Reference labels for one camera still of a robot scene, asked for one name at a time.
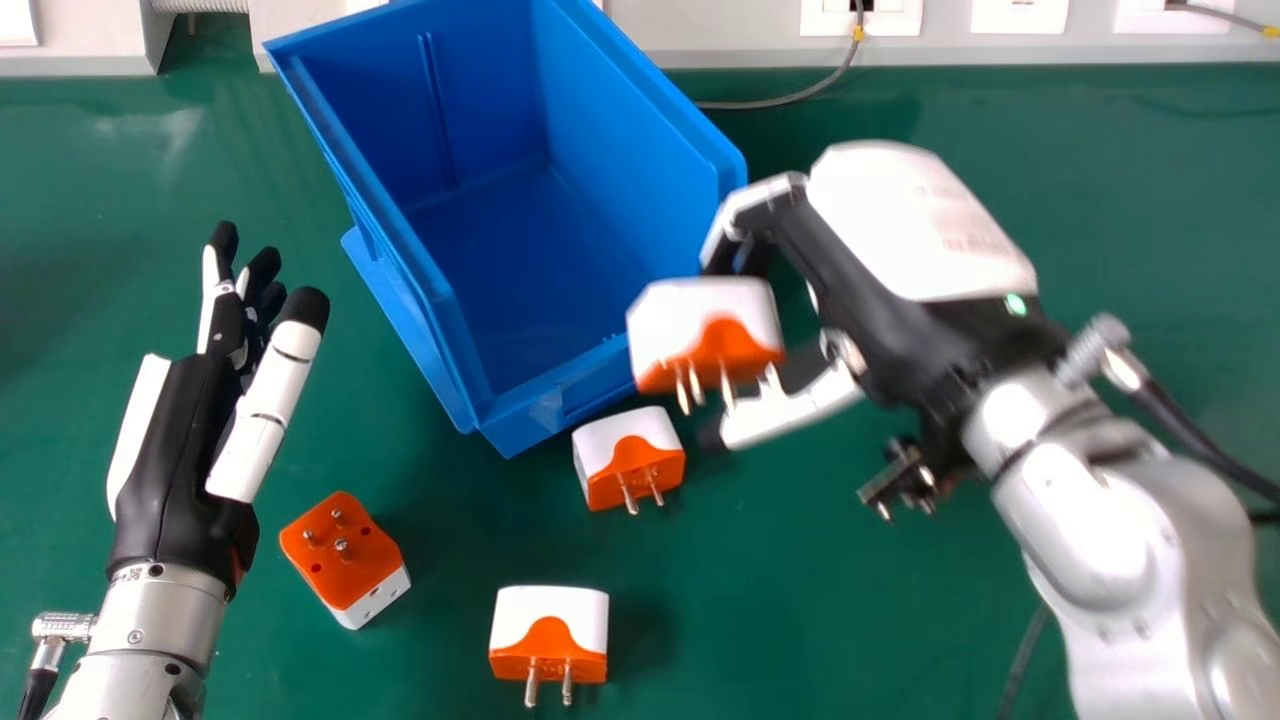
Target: blue plastic bin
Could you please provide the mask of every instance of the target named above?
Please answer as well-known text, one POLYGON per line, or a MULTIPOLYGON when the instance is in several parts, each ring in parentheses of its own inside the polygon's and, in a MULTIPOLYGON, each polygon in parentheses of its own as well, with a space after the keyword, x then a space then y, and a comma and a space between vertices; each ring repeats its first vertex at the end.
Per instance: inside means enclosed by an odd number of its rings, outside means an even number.
POLYGON ((588 0, 393 3, 268 44, 343 247, 458 430, 511 457, 634 391, 625 314, 694 274, 737 149, 588 0))

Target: robotic arm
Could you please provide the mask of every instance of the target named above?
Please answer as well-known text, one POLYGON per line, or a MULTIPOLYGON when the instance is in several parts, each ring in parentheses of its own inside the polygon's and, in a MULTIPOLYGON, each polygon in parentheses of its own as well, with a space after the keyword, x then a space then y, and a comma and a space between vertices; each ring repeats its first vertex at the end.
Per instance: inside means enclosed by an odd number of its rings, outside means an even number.
POLYGON ((817 342, 726 397, 704 445, 739 450, 863 396, 920 418, 860 500, 933 512, 974 471, 1021 546, 1066 639, 1083 720, 1274 717, 1280 639, 1253 580, 1248 516, 1222 477, 1280 503, 1185 419, 1101 316, 1074 340, 1038 300, 1034 268, 931 152, 829 147, 810 174, 731 195, 705 274, 760 274, 781 254, 808 282, 817 342), (1201 461, 1171 454, 1089 387, 1105 374, 1201 461))
POLYGON ((142 361, 108 470, 106 597, 97 615, 36 618, 19 720, 41 717, 70 643, 88 650, 45 717, 202 715, 227 603, 253 564, 252 501, 329 318, 317 290, 285 297, 273 247, 233 277, 237 246, 225 222, 205 246, 196 352, 142 361))

